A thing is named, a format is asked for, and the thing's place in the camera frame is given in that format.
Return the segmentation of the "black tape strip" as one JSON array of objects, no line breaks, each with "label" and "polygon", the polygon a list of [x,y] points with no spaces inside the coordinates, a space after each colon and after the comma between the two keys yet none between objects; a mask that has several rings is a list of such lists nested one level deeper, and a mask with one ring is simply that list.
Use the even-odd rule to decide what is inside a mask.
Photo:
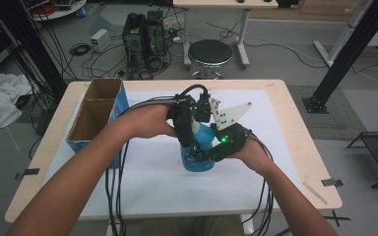
[{"label": "black tape strip", "polygon": [[37,175],[39,173],[40,168],[28,168],[25,169],[22,173],[17,173],[15,175],[16,180],[23,180],[25,176],[29,175]]},{"label": "black tape strip", "polygon": [[340,179],[336,180],[336,179],[333,179],[333,178],[324,179],[324,180],[321,180],[321,182],[322,182],[323,186],[325,186],[325,187],[334,186],[334,187],[338,188],[338,187],[343,185],[343,182]]}]

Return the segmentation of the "person's right hand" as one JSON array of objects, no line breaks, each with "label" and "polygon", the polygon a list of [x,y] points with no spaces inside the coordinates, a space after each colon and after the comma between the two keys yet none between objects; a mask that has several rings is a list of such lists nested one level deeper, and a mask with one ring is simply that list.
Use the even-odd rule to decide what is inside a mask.
[{"label": "person's right hand", "polygon": [[274,163],[264,149],[255,140],[248,138],[241,150],[231,154],[230,158],[241,160],[248,168],[266,177]]}]

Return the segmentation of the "black computer tower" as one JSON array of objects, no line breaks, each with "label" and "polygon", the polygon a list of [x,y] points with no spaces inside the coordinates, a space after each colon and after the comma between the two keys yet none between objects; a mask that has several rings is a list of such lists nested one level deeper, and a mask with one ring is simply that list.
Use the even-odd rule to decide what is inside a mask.
[{"label": "black computer tower", "polygon": [[152,49],[163,56],[166,49],[162,11],[149,11],[146,17],[146,25]]},{"label": "black computer tower", "polygon": [[142,79],[142,73],[146,70],[148,55],[144,24],[143,14],[130,13],[122,31],[129,80]]}]

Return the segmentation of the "white cloth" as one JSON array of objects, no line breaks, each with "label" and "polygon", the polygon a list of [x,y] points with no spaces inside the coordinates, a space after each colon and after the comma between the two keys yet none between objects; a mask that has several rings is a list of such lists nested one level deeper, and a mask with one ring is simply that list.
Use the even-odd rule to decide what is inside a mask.
[{"label": "white cloth", "polygon": [[0,74],[0,129],[15,122],[22,114],[17,100],[32,92],[25,75]]}]

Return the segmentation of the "round white table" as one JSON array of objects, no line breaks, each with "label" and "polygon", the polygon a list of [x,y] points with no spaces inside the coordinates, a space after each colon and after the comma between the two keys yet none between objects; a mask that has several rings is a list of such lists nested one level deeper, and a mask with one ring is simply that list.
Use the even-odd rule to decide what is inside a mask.
[{"label": "round white table", "polygon": [[71,14],[84,15],[87,0],[23,0],[32,18],[38,21],[48,21]]}]

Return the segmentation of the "thin wooden stick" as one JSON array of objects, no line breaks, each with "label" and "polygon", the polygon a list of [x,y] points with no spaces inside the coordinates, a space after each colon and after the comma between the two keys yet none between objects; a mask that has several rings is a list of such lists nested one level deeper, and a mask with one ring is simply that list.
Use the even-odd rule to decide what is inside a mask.
[{"label": "thin wooden stick", "polygon": [[310,192],[312,193],[317,199],[319,199],[324,205],[328,204],[328,201],[320,195],[314,188],[312,188],[309,184],[303,182],[303,186]]}]

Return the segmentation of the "person's left hand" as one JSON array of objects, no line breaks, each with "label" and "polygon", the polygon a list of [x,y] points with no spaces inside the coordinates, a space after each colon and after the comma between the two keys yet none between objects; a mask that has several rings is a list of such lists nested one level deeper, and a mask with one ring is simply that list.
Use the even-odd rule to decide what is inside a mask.
[{"label": "person's left hand", "polygon": [[174,128],[166,121],[168,111],[168,106],[158,104],[127,112],[119,117],[121,132],[128,139],[149,139],[159,135],[176,137]]}]

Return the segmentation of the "blue cardboard box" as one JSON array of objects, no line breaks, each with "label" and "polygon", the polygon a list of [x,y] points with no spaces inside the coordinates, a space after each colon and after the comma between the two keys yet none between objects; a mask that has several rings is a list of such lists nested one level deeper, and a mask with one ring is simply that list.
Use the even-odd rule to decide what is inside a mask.
[{"label": "blue cardboard box", "polygon": [[84,148],[108,122],[129,108],[121,79],[93,79],[84,94],[66,142],[78,152]]}]

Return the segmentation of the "white metal frame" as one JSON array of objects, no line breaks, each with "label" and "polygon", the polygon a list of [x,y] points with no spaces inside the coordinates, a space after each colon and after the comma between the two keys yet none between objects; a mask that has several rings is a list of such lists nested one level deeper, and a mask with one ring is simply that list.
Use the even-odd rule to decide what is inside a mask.
[{"label": "white metal frame", "polygon": [[[327,51],[320,41],[316,40],[313,42],[313,45],[315,46],[321,57],[324,59],[328,67],[331,67],[333,65],[335,59],[338,57],[339,53],[346,45],[348,39],[356,29],[359,21],[362,19],[363,15],[369,8],[371,2],[372,0],[362,0],[361,3],[355,4],[354,13],[351,19],[346,24],[346,27],[344,28],[340,37],[338,38],[338,40],[336,41],[336,43],[330,51]],[[368,46],[375,46],[378,48],[378,31],[369,41]]]}]

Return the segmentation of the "white-legged wooden desk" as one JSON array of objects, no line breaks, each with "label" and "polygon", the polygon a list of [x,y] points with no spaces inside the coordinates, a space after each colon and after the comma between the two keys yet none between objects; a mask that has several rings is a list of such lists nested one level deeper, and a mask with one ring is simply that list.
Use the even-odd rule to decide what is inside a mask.
[{"label": "white-legged wooden desk", "polygon": [[184,10],[184,41],[183,41],[183,65],[190,68],[192,65],[189,59],[189,31],[190,25],[188,20],[189,11],[193,8],[225,8],[225,9],[241,9],[241,30],[239,37],[235,39],[236,49],[241,59],[241,65],[246,68],[250,65],[250,61],[244,45],[244,37],[246,34],[248,19],[253,9],[277,9],[279,3],[277,0],[172,0],[173,6]]}]

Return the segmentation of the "black round stool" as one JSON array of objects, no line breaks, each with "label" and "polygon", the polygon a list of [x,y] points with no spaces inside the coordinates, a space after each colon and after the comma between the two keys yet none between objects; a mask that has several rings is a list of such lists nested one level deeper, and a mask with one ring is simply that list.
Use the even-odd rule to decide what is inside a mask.
[{"label": "black round stool", "polygon": [[227,64],[232,58],[232,49],[229,45],[215,39],[203,39],[189,46],[188,56],[192,63],[202,66],[203,70],[194,72],[190,78],[205,80],[214,74],[214,80],[221,80],[222,75],[214,68]]}]

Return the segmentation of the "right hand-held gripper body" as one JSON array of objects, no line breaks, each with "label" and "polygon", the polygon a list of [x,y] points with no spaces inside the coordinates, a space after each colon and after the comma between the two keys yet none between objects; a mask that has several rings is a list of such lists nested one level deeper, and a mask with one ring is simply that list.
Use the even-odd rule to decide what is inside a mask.
[{"label": "right hand-held gripper body", "polygon": [[217,99],[211,98],[209,103],[214,118],[210,127],[220,142],[209,150],[209,160],[219,162],[238,152],[251,134],[249,129],[244,128],[237,121],[252,107],[252,103],[247,102],[224,110],[219,110],[221,102]]}]

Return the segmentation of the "blue spray bottle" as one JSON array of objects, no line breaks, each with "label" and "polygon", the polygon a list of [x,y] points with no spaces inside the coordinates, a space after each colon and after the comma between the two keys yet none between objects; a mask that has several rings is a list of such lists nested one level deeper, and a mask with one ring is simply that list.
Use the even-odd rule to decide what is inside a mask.
[{"label": "blue spray bottle", "polygon": [[211,149],[213,147],[212,141],[215,138],[215,134],[210,127],[200,122],[195,122],[192,125],[192,131],[193,131],[194,138],[197,144],[192,148],[189,148],[189,147],[180,148],[180,154],[181,154],[183,167],[187,171],[191,171],[191,172],[208,171],[214,167],[215,163],[212,161],[205,161],[205,162],[194,161],[192,157],[189,155],[189,149],[203,149],[203,150]]}]

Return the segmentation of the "white table mat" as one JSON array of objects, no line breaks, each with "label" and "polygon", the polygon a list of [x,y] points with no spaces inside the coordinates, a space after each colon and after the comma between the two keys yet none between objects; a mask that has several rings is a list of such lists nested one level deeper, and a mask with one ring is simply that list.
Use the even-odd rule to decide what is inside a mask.
[{"label": "white table mat", "polygon": [[[294,168],[282,129],[276,117],[276,106],[263,89],[212,88],[212,97],[220,108],[251,102],[252,107],[239,123],[269,149],[275,164],[295,186],[301,181]],[[134,139],[126,155],[124,173],[110,172],[100,179],[83,209],[81,219],[109,217],[115,207],[105,192],[114,188],[126,219],[156,216],[186,216],[251,212],[267,206],[269,190],[264,179],[234,158],[226,158],[205,172],[190,172],[183,167],[179,142],[159,136],[149,140]]]}]

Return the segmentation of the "small white device box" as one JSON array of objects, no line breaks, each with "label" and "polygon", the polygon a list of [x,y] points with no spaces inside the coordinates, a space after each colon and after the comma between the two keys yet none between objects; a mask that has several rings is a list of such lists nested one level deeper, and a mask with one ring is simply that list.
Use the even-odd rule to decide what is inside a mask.
[{"label": "small white device box", "polygon": [[91,42],[96,52],[102,52],[111,42],[108,30],[100,29],[91,37]]}]

